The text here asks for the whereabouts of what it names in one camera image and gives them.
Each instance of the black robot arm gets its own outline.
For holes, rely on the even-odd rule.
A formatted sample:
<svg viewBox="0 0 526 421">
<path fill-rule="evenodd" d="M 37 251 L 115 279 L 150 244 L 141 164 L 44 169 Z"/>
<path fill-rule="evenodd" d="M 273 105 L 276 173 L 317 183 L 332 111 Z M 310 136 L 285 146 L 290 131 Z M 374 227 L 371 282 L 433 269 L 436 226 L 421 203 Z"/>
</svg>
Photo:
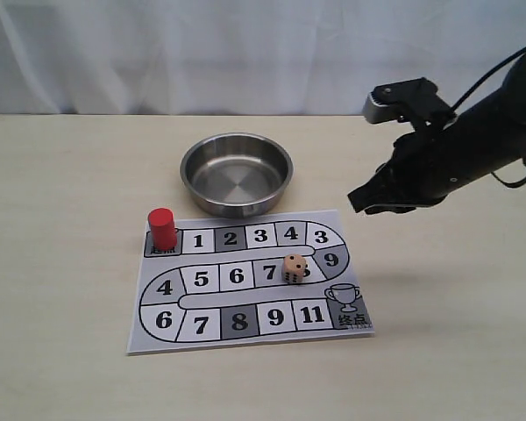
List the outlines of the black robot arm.
<svg viewBox="0 0 526 421">
<path fill-rule="evenodd" d="M 519 56 L 500 88 L 456 114 L 475 88 Z M 437 96 L 434 83 L 421 78 L 376 87 L 363 114 L 371 124 L 409 122 L 414 131 L 401 136 L 390 160 L 348 195 L 354 210 L 405 213 L 439 204 L 485 175 L 497 178 L 494 172 L 514 161 L 526 166 L 526 47 L 487 73 L 453 107 Z M 518 188 L 526 177 L 501 182 Z"/>
</svg>

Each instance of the wooden table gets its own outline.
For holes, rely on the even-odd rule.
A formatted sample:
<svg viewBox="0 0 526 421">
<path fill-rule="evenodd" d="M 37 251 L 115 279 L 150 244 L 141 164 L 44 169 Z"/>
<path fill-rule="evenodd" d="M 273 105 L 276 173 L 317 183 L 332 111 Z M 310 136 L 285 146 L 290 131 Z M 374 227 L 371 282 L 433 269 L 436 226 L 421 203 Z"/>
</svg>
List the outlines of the wooden table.
<svg viewBox="0 0 526 421">
<path fill-rule="evenodd" d="M 354 214 L 346 194 L 408 130 L 0 116 L 0 420 L 526 420 L 526 187 L 486 177 L 429 210 Z M 374 338 L 125 354 L 146 214 L 205 217 L 179 163 L 233 131 L 292 155 L 273 212 L 341 212 Z"/>
</svg>

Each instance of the black cable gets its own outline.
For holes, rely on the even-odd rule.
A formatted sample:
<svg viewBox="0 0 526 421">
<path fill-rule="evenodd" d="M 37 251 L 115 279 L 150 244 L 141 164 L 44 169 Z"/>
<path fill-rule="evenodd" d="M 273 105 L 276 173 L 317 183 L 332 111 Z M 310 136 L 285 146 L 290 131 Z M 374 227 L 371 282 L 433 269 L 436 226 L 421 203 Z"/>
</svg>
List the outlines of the black cable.
<svg viewBox="0 0 526 421">
<path fill-rule="evenodd" d="M 509 64 L 512 60 L 520 57 L 526 53 L 526 47 L 518 50 L 516 53 L 510 55 L 507 59 L 501 61 L 499 64 L 497 64 L 494 68 L 489 70 L 487 73 L 485 73 L 451 108 L 452 111 L 456 111 L 456 109 L 464 103 L 464 101 L 479 87 L 481 84 L 486 81 L 489 77 L 494 75 L 496 72 L 501 70 L 504 66 Z"/>
</svg>

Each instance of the stainless steel bowl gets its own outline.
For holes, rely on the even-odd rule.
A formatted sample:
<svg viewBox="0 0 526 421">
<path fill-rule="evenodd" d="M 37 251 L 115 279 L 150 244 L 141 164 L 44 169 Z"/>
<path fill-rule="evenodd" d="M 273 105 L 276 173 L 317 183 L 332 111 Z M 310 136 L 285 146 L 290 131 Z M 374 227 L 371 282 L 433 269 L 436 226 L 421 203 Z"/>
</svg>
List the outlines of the stainless steel bowl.
<svg viewBox="0 0 526 421">
<path fill-rule="evenodd" d="M 281 199 L 294 167 L 276 142 L 250 133 L 200 141 L 181 161 L 181 179 L 195 203 L 211 215 L 249 218 Z"/>
</svg>

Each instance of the game board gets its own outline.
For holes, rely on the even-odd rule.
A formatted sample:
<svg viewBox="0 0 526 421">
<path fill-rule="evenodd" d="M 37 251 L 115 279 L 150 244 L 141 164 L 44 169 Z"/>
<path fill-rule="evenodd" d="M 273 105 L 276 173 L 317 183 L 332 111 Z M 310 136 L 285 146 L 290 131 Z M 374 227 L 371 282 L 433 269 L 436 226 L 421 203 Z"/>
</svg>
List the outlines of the game board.
<svg viewBox="0 0 526 421">
<path fill-rule="evenodd" d="M 146 225 L 128 353 L 373 334 L 335 210 L 175 221 L 177 246 Z M 282 259 L 304 256 L 302 284 Z"/>
</svg>

